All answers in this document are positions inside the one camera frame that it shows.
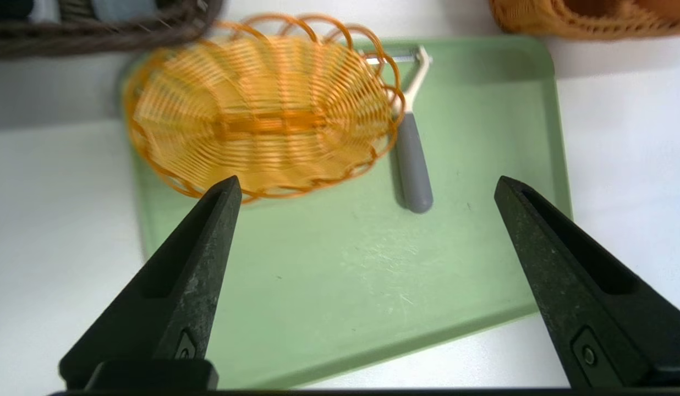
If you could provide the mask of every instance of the screw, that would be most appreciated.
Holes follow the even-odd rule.
[[[597,355],[594,354],[594,351],[589,345],[585,345],[582,348],[582,357],[584,358],[584,362],[587,363],[588,366],[594,366],[595,364],[597,364]]]

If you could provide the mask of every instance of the green tray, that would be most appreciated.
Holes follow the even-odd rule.
[[[390,47],[419,43],[434,60],[415,104],[433,209],[401,206],[391,155],[243,207],[207,350],[221,388],[294,387],[537,311],[493,192],[508,175],[571,214],[549,53],[525,37]],[[194,200],[136,172],[149,256]]]

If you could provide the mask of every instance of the orange wicker basket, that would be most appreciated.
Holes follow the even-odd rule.
[[[282,22],[276,35],[255,29],[270,21]],[[316,33],[319,21],[332,30]],[[155,52],[124,90],[132,144],[175,190],[199,197],[237,175],[245,202],[300,196],[362,175],[391,149],[404,99],[370,30],[282,14],[218,27],[228,34]],[[373,50],[356,51],[353,34]]]
[[[558,35],[577,40],[680,35],[680,21],[666,20],[636,0],[609,0],[606,15],[580,15],[565,0],[489,0],[498,25],[507,32]]]

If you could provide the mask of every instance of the wicker basket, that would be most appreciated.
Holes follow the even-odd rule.
[[[0,59],[62,56],[109,51],[149,50],[179,45],[201,37],[217,18],[222,0],[169,2],[156,19],[103,23],[0,22]]]
[[[680,35],[679,21],[665,20],[639,7],[635,0],[620,0],[612,15],[597,17],[575,13],[564,0],[490,0],[490,3],[496,22],[506,32],[577,40]]]
[[[278,35],[252,27],[269,20],[282,21]],[[334,30],[319,35],[308,25],[317,21]],[[362,175],[391,149],[403,95],[370,30],[324,15],[220,26],[230,34],[154,53],[124,90],[132,143],[172,188],[199,197],[237,175],[245,203],[300,196]],[[371,54],[356,52],[351,33],[370,39]]]

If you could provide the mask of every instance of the table surface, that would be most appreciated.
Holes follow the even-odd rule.
[[[383,37],[498,33],[483,0],[264,0],[227,16],[262,10]],[[577,223],[680,308],[680,38],[546,43]],[[144,260],[113,100],[130,58],[0,63],[0,394],[63,388],[58,359]],[[533,316],[312,387],[566,385]]]

